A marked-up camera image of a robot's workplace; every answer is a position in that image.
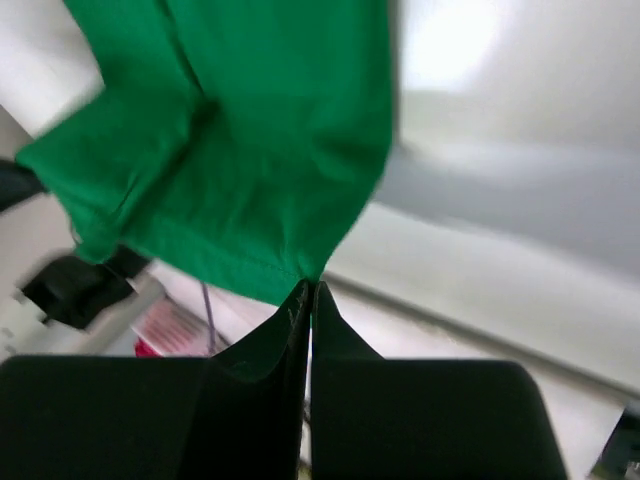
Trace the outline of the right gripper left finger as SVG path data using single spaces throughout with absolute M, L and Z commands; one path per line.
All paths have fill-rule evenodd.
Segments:
M 5 479 L 293 479 L 311 289 L 205 357 L 15 356 L 1 367 Z

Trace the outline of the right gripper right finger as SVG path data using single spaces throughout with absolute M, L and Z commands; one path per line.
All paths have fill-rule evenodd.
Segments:
M 325 283 L 312 311 L 316 479 L 563 479 L 539 388 L 519 364 L 387 359 Z

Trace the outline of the green t-shirt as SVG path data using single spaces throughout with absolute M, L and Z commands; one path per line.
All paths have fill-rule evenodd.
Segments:
M 383 1 L 71 1 L 104 87 L 17 154 L 100 263 L 118 246 L 281 303 L 392 141 Z

